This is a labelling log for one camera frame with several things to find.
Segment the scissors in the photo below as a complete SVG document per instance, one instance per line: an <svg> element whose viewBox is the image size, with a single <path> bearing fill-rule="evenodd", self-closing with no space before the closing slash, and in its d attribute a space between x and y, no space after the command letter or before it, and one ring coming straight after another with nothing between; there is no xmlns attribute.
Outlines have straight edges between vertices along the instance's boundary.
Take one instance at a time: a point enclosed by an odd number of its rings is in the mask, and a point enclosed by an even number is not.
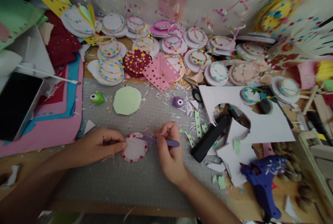
<svg viewBox="0 0 333 224"><path fill-rule="evenodd" d="M195 83L191 81L186 75L183 76L183 78L188 81L192 85L192 95L194 100L196 100L199 103L204 103L201 97L201 94L199 92L199 85L205 85L205 83Z"/></svg>

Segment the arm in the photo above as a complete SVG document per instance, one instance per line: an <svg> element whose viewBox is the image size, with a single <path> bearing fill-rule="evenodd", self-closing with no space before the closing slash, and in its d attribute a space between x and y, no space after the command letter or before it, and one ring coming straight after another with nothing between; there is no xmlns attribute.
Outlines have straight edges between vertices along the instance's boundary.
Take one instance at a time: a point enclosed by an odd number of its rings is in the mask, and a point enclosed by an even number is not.
<svg viewBox="0 0 333 224"><path fill-rule="evenodd" d="M70 168L81 167L124 153L125 138L100 128L46 160L0 202L0 223L36 222L57 184Z"/></svg>
<svg viewBox="0 0 333 224"><path fill-rule="evenodd" d="M166 138L180 142L180 147L168 147ZM157 146L165 176L188 198L202 223L241 224L234 213L185 168L176 122L163 124L157 136Z"/></svg>

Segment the phone screen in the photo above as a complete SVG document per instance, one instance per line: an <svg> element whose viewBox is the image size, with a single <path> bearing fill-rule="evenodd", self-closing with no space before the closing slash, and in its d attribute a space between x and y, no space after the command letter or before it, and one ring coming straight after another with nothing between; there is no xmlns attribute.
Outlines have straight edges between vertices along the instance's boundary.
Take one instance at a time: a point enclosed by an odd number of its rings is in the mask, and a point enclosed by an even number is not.
<svg viewBox="0 0 333 224"><path fill-rule="evenodd" d="M0 94L0 140L13 141L43 80L13 72Z"/></svg>

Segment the green paper punch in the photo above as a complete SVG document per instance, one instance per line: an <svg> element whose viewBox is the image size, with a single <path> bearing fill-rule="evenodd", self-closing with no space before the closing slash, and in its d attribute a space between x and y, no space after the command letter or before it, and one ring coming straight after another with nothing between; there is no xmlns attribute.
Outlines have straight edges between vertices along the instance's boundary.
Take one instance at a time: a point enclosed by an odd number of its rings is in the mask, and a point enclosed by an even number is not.
<svg viewBox="0 0 333 224"><path fill-rule="evenodd" d="M97 92L97 93L95 93L95 94L92 94L92 95L90 96L90 100L91 100L94 104L96 104L96 105L105 102L105 100L104 100L104 96L103 96L103 94L100 93L100 92Z"/></svg>

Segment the hand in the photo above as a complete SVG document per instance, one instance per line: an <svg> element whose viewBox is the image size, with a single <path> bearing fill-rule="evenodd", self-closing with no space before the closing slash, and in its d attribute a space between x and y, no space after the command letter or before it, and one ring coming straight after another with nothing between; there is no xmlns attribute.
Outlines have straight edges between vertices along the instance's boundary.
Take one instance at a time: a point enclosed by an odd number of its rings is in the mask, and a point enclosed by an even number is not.
<svg viewBox="0 0 333 224"><path fill-rule="evenodd" d="M169 147L166 139L178 141L180 146L177 148ZM163 173L169 181L180 187L183 181L186 180L188 171L183 162L183 150L176 122L168 122L162 125L160 131L157 132L157 147Z"/></svg>
<svg viewBox="0 0 333 224"><path fill-rule="evenodd" d="M46 163L56 170L81 167L109 159L120 151L124 155L126 147L127 143L120 132L99 128L50 157Z"/></svg>

